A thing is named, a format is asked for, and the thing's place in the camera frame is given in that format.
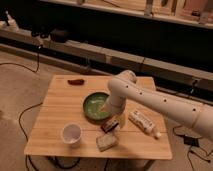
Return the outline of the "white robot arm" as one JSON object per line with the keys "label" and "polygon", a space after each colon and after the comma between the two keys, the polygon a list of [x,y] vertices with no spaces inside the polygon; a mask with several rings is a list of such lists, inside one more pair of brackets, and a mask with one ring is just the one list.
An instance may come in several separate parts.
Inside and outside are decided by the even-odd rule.
{"label": "white robot arm", "polygon": [[140,88],[137,77],[125,70],[108,81],[110,94],[102,109],[122,114],[126,100],[132,100],[172,119],[213,142],[213,107],[193,100]]}

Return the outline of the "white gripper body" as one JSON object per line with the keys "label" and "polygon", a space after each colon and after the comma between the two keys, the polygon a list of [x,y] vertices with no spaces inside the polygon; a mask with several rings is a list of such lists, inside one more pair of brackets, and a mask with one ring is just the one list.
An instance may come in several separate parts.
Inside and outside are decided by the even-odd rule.
{"label": "white gripper body", "polygon": [[105,103],[106,110],[113,115],[121,115],[126,106],[126,99],[110,94]]}

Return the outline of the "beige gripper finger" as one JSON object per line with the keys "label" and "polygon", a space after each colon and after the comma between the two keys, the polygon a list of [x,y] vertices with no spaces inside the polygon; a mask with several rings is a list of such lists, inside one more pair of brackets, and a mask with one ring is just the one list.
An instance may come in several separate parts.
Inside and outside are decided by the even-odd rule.
{"label": "beige gripper finger", "polygon": [[107,104],[104,103],[98,111],[99,112],[108,112]]}
{"label": "beige gripper finger", "polygon": [[121,114],[117,117],[118,123],[119,123],[119,127],[123,128],[125,126],[125,122],[126,122],[126,116],[125,114]]}

